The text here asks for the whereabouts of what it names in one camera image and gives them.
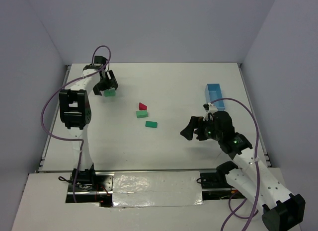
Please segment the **dark green rectangular block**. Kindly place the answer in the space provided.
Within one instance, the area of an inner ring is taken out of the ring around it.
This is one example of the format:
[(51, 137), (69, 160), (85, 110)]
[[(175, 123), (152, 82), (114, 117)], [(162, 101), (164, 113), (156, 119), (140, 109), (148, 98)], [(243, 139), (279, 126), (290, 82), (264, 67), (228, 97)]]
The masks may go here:
[(157, 128), (158, 127), (158, 123), (155, 121), (146, 121), (145, 122), (145, 127), (148, 128)]

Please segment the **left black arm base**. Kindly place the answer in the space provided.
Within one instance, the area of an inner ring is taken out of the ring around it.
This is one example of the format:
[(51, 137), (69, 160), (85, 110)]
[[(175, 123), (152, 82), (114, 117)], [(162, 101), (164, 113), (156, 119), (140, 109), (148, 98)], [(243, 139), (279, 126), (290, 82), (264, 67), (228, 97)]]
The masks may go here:
[(74, 169), (69, 178), (59, 176), (58, 180), (68, 185), (66, 203), (96, 203), (106, 208), (113, 206), (114, 174), (93, 169), (76, 174)]

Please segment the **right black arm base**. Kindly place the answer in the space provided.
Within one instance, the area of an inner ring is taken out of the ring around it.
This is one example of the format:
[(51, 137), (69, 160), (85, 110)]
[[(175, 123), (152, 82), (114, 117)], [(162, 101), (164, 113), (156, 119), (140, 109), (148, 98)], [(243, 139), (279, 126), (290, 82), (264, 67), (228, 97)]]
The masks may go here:
[[(228, 185), (226, 182), (226, 174), (232, 169), (238, 168), (232, 161), (227, 161), (217, 166), (215, 171), (201, 172), (196, 182), (201, 185), (202, 198), (207, 200), (224, 200), (238, 192), (237, 189)], [(238, 197), (243, 198), (243, 195), (238, 192)]]

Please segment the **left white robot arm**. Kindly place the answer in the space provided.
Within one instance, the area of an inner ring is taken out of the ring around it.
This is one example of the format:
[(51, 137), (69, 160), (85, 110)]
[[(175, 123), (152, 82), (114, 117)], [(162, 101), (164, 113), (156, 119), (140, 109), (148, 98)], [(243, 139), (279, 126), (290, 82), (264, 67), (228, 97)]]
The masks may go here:
[(60, 118), (68, 129), (75, 160), (79, 165), (75, 169), (92, 169), (93, 161), (89, 153), (88, 125), (92, 119), (89, 94), (115, 96), (118, 88), (112, 70), (107, 70), (109, 60), (103, 56), (94, 56), (93, 63), (84, 67), (82, 76), (68, 89), (59, 92)]

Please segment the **blue plastic box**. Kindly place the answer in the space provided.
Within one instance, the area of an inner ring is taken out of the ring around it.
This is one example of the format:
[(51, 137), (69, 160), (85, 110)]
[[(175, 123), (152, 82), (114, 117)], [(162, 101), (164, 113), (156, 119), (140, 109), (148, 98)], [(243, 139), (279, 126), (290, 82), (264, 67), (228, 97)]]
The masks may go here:
[[(218, 83), (207, 84), (205, 88), (205, 98), (207, 103), (223, 98), (220, 85)], [(225, 110), (225, 104), (222, 100), (216, 101), (214, 105), (219, 111)]]

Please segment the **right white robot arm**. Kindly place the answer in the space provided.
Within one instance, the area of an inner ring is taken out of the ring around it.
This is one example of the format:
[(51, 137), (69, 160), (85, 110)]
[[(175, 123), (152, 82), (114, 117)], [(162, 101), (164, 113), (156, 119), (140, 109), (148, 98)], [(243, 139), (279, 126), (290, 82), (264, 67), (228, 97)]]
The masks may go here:
[(196, 135), (199, 141), (218, 142), (231, 160), (219, 165), (217, 171), (253, 204), (269, 231), (288, 231), (303, 221), (304, 198), (288, 190), (255, 156), (252, 144), (235, 131), (226, 111), (208, 113), (206, 117), (192, 116), (180, 134), (189, 141)]

